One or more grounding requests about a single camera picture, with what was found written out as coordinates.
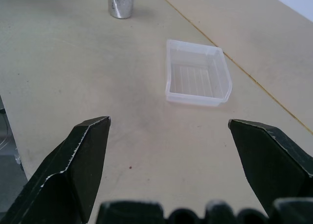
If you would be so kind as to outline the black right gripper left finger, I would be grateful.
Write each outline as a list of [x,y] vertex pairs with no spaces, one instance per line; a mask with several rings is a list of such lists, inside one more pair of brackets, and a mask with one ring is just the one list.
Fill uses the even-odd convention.
[[101,182],[111,118],[76,125],[42,161],[2,224],[86,224]]

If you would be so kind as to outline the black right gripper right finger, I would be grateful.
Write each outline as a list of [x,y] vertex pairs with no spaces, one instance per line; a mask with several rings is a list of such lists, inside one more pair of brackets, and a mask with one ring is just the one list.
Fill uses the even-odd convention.
[[313,196],[313,158],[279,128],[228,122],[246,179],[267,214],[278,198]]

